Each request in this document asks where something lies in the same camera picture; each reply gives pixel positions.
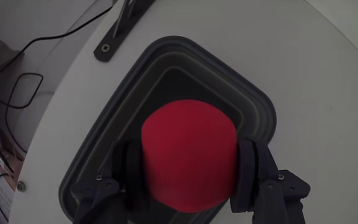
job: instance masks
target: bolt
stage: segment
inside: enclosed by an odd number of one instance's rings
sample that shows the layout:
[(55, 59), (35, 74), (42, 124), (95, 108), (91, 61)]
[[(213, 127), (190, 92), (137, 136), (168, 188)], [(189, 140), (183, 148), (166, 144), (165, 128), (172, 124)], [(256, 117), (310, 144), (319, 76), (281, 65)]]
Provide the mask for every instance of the bolt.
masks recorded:
[(20, 193), (25, 192), (25, 184), (23, 183), (23, 181), (19, 181), (16, 185), (16, 188)]
[(103, 44), (103, 46), (102, 46), (102, 52), (103, 52), (103, 53), (107, 53), (107, 52), (109, 52), (109, 50), (110, 50), (110, 45), (108, 45), (108, 44)]

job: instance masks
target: metal bracket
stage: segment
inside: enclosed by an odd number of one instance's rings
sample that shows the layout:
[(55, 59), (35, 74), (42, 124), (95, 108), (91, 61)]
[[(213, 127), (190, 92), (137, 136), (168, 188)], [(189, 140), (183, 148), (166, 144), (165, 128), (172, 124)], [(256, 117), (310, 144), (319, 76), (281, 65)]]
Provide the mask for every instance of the metal bracket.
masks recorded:
[(126, 36), (155, 0), (125, 0), (120, 15), (93, 54), (101, 62), (110, 61)]

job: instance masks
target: red foam ball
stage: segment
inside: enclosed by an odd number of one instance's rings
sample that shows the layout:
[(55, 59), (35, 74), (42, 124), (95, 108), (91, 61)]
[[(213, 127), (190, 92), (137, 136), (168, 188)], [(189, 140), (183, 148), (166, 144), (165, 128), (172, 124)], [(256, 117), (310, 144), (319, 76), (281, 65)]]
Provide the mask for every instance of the red foam ball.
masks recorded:
[(147, 184), (159, 202), (199, 212), (230, 197), (237, 135), (217, 108), (196, 100), (161, 107), (143, 124), (142, 147)]

